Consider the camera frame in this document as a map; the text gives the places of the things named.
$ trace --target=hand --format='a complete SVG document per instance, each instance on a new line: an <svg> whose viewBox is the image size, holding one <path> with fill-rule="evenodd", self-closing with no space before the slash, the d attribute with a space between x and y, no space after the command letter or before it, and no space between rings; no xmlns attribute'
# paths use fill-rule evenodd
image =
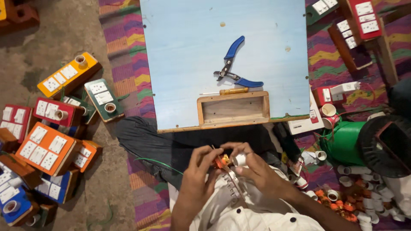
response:
<svg viewBox="0 0 411 231"><path fill-rule="evenodd" d="M193 150L171 215L172 230L188 229L195 216L213 194L215 181L222 171L221 169L213 170L207 181L205 181L206 174L212 161L223 151L222 148L213 150L210 146Z"/></svg>
<svg viewBox="0 0 411 231"><path fill-rule="evenodd" d="M230 155L231 160L241 152L246 153L245 162L248 168L236 167L236 172L240 176L253 180L257 189L265 197L287 201L300 193L296 187L281 178L260 156L255 154L248 143L228 142L220 148L233 150Z"/></svg>

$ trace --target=open wooden box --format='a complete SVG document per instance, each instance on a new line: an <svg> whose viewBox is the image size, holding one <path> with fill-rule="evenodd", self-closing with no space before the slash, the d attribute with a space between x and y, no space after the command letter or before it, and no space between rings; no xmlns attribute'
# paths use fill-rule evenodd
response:
<svg viewBox="0 0 411 231"><path fill-rule="evenodd" d="M197 100L201 129L267 123L268 92L247 92L200 97Z"/></svg>

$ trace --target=pliers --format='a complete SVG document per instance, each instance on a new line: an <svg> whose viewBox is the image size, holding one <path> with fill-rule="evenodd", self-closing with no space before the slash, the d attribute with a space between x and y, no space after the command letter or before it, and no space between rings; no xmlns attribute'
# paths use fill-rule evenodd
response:
<svg viewBox="0 0 411 231"><path fill-rule="evenodd" d="M253 82L245 78L241 78L234 73L229 72L231 65L233 64L234 56L236 55L236 51L238 47L242 44L242 42L244 42L244 40L245 40L245 37L241 36L231 45L229 51L224 57L226 64L224 65L221 71L216 71L214 72L214 74L219 75L217 81L221 81L224 77L227 77L227 78L234 79L236 81L235 84L238 84L244 87L249 87L249 88L261 87L262 85L264 85L263 82Z"/></svg>

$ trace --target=yellow screwdriver handle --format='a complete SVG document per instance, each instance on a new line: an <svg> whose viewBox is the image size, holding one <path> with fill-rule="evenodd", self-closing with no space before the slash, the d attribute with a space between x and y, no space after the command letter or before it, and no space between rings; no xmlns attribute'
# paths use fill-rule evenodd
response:
<svg viewBox="0 0 411 231"><path fill-rule="evenodd" d="M229 95L229 94L246 93L246 92L248 92L248 88L231 88L228 90L220 90L220 95Z"/></svg>

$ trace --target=jeans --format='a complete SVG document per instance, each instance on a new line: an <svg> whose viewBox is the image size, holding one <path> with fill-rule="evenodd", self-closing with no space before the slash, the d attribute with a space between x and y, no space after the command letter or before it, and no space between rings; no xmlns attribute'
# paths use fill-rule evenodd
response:
<svg viewBox="0 0 411 231"><path fill-rule="evenodd" d="M157 133L154 118L127 117L117 123L116 136L127 152L139 158L149 158L184 172L194 148L226 142L248 142L254 152L268 164L280 168L279 153L262 125L247 125L188 132ZM180 189L182 175L151 160L141 160L146 170L160 182L169 182Z"/></svg>

